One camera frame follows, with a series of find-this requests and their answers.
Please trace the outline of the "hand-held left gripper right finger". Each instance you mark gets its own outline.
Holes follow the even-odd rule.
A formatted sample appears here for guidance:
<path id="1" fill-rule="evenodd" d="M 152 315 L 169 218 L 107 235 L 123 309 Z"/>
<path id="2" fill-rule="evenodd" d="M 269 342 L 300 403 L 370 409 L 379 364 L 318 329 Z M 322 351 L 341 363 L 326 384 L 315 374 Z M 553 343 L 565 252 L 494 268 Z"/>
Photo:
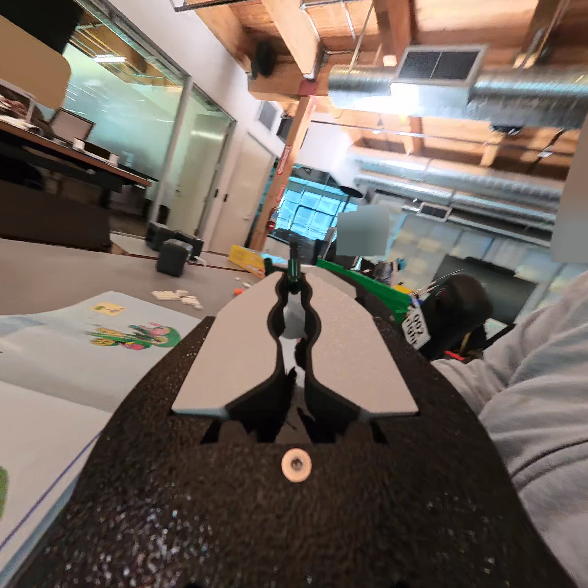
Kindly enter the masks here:
<path id="1" fill-rule="evenodd" d="M 302 420 L 311 442 L 335 442 L 358 424 L 419 417 L 419 407 L 355 287 L 305 273 Z"/>

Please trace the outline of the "person's right forearm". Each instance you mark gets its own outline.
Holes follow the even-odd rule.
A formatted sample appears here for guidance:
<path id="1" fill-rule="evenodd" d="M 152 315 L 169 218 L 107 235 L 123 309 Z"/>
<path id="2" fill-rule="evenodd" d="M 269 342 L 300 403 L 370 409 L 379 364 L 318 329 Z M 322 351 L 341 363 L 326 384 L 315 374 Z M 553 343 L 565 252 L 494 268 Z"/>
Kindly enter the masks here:
<path id="1" fill-rule="evenodd" d="M 432 365 L 486 429 L 545 543 L 587 587 L 587 272 L 480 359 Z"/>

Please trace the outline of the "green plastic part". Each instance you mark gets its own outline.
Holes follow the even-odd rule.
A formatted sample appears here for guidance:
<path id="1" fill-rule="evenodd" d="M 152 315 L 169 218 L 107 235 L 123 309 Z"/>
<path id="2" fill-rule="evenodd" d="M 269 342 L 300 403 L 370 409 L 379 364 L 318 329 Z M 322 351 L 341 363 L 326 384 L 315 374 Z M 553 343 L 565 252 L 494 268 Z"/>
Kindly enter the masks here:
<path id="1" fill-rule="evenodd" d="M 344 277 L 349 283 L 354 283 L 360 301 L 364 301 L 366 309 L 381 311 L 387 308 L 387 317 L 401 324 L 404 321 L 411 305 L 408 294 L 402 293 L 388 285 L 380 283 L 371 277 L 362 275 L 356 271 L 343 268 L 341 265 L 319 258 L 317 266 L 326 269 L 339 277 Z"/>

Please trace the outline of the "yellow cardboard box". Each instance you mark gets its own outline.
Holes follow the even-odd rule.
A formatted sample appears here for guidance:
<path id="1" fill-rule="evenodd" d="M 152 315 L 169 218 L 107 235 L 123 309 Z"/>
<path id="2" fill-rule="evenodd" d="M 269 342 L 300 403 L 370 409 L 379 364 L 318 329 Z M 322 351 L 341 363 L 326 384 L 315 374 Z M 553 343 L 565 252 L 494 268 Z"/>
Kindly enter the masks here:
<path id="1" fill-rule="evenodd" d="M 266 275 L 264 258 L 257 251 L 243 246 L 232 245 L 228 261 L 260 279 Z"/>

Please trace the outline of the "black cube box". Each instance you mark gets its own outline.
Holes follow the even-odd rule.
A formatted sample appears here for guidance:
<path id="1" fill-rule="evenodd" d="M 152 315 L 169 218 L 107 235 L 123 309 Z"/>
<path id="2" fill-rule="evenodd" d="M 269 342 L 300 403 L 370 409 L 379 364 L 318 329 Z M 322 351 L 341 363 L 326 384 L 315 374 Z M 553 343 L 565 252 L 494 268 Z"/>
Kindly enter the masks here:
<path id="1" fill-rule="evenodd" d="M 156 271 L 171 277 L 182 276 L 193 250 L 192 244 L 185 241 L 174 238 L 166 240 L 159 250 Z"/>

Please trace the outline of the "black case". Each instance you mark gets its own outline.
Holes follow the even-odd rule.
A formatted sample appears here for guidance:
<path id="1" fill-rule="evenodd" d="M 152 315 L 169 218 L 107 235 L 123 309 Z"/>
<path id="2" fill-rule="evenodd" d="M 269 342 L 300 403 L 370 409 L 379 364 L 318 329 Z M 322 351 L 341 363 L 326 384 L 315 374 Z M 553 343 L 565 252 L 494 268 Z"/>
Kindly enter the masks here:
<path id="1" fill-rule="evenodd" d="M 204 240 L 197 236 L 170 229 L 165 224 L 156 222 L 150 222 L 148 224 L 145 235 L 145 244 L 152 251 L 159 252 L 163 244 L 171 239 L 179 240 L 192 247 L 190 260 L 195 260 L 199 257 L 203 250 Z"/>

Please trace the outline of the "illustrated paper mat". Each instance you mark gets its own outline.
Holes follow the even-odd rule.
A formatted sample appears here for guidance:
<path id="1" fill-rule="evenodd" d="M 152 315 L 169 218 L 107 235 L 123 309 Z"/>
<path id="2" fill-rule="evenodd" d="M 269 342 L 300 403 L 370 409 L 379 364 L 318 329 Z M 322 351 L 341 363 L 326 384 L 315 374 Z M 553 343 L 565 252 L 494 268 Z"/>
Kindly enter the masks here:
<path id="1" fill-rule="evenodd" d="M 1 316 L 1 565 L 55 516 L 110 416 L 199 319 L 108 291 Z"/>

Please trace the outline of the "white door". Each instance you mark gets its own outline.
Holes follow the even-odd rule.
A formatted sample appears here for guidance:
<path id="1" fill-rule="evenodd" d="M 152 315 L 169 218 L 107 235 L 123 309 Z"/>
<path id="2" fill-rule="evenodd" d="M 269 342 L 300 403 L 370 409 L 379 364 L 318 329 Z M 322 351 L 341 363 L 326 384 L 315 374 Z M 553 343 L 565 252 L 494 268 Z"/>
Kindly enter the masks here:
<path id="1" fill-rule="evenodd" d="M 228 186 L 219 194 L 218 214 L 203 250 L 229 254 L 245 244 L 265 190 L 275 156 L 251 134 L 246 134 Z"/>

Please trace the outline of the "wooden support column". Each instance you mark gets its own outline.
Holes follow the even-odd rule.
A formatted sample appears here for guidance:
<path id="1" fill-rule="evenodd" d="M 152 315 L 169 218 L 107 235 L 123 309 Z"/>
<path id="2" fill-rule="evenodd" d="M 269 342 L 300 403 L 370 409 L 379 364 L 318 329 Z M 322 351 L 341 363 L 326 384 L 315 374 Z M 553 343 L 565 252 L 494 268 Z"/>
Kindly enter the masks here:
<path id="1" fill-rule="evenodd" d="M 293 166 L 296 163 L 300 148 L 304 142 L 312 115 L 316 107 L 318 83 L 305 81 L 300 85 L 301 96 L 296 108 L 293 122 L 286 138 L 270 187 L 266 193 L 250 242 L 251 249 L 262 251 L 267 236 L 272 228 L 270 218 L 277 210 L 285 193 Z"/>

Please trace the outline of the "ceiling vent grille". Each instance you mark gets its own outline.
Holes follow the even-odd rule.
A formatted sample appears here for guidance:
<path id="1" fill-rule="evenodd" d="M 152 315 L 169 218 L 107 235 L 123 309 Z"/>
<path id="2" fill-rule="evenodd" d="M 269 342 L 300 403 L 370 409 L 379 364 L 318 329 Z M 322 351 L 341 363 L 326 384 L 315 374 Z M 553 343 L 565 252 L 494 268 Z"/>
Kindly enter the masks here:
<path id="1" fill-rule="evenodd" d="M 396 68 L 404 84 L 470 86 L 481 71 L 488 45 L 411 45 Z"/>

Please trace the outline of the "wooden edged table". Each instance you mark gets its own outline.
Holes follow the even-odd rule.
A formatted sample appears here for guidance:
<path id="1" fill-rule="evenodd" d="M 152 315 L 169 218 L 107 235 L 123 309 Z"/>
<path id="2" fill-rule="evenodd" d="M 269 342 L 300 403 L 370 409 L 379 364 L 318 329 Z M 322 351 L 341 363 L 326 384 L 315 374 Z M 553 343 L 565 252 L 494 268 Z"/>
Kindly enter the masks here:
<path id="1" fill-rule="evenodd" d="M 100 188 L 98 205 L 108 209 L 112 194 L 124 186 L 151 187 L 150 180 L 114 166 L 85 151 L 60 145 L 1 118 L 1 156 L 57 172 Z"/>

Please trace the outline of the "computer monitor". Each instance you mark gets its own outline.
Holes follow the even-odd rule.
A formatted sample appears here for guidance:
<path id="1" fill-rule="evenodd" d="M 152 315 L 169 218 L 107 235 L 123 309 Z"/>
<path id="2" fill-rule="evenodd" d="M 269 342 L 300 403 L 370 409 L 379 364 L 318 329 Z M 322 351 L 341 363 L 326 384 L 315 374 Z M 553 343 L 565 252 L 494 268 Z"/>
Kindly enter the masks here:
<path id="1" fill-rule="evenodd" d="M 95 122 L 64 108 L 59 108 L 51 116 L 49 126 L 55 138 L 72 144 L 74 141 L 85 142 L 94 129 Z"/>

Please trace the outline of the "black ceiling speaker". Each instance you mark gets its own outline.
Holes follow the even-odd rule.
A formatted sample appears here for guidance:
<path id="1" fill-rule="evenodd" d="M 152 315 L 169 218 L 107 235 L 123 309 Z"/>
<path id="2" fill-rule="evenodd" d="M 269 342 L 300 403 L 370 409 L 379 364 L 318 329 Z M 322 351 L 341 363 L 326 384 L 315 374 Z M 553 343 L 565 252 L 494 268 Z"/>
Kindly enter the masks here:
<path id="1" fill-rule="evenodd" d="M 271 77 L 277 63 L 278 53 L 270 40 L 260 40 L 251 59 L 251 79 Z"/>

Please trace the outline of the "tan rounded chair back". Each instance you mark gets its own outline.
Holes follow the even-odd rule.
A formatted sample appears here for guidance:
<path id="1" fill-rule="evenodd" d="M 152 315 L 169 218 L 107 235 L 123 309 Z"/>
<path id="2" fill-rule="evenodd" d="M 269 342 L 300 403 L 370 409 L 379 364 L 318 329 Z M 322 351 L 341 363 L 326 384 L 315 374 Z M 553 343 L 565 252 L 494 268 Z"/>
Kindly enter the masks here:
<path id="1" fill-rule="evenodd" d="M 1 84 L 59 109 L 70 83 L 65 57 L 1 17 Z"/>

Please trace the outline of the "silver air duct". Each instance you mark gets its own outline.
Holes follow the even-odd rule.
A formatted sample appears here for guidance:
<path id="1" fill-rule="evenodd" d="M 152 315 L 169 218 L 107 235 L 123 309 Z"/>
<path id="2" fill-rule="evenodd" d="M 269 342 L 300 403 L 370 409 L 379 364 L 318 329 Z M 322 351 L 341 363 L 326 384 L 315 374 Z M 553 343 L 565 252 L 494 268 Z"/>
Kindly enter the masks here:
<path id="1" fill-rule="evenodd" d="M 327 93 L 339 109 L 498 126 L 580 129 L 587 116 L 586 70 L 485 70 L 460 88 L 399 81 L 395 68 L 335 65 Z"/>

